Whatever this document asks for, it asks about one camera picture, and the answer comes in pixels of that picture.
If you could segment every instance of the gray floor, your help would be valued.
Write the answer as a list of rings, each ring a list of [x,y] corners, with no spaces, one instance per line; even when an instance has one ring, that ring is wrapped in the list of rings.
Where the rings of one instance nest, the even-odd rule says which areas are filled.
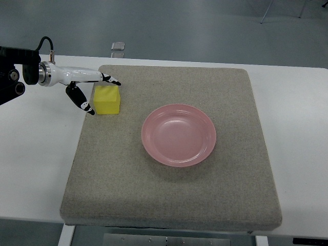
[[[2,0],[0,45],[35,49],[46,35],[57,55],[110,57],[111,44],[125,42],[125,58],[328,68],[324,2],[308,1],[298,18],[304,0],[275,0],[260,24],[270,0]],[[40,52],[48,50],[44,44]],[[43,245],[55,245],[62,227],[0,222],[0,245],[28,245],[49,234]],[[103,230],[77,228],[74,245]],[[269,238],[271,246],[291,242]],[[244,245],[254,245],[252,237]]]

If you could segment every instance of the black cable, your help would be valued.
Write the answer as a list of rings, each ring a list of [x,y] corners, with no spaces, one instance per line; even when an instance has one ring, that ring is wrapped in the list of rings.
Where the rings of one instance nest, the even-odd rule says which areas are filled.
[[[41,38],[40,44],[39,44],[39,46],[36,48],[36,51],[39,51],[39,50],[41,49],[41,46],[42,46],[43,41],[44,41],[45,39],[48,40],[49,43],[50,43],[50,50],[53,50],[53,44],[52,44],[51,39],[50,39],[49,37],[47,37],[47,36],[44,36],[43,38]]]

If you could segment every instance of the white table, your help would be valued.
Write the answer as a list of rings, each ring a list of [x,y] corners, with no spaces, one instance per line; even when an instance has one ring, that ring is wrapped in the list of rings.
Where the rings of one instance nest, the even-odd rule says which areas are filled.
[[[73,56],[55,60],[58,66],[96,70],[106,64],[247,70],[283,218],[279,228],[253,234],[327,237],[327,69]],[[90,98],[92,85],[80,88]],[[63,222],[59,207],[84,116],[60,84],[26,85],[23,96],[0,106],[0,218]]]

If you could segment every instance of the yellow block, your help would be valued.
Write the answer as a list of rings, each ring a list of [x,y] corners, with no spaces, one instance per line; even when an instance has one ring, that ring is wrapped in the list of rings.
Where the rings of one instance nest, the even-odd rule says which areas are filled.
[[[118,86],[96,86],[93,103],[97,114],[118,114],[121,96]]]

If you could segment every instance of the pink plate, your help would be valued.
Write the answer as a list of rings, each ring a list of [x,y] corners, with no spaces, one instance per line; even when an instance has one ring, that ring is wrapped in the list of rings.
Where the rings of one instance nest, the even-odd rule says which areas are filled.
[[[158,162],[189,167],[210,155],[216,132],[210,118],[199,109],[170,104],[156,109],[146,118],[141,140],[146,151]]]

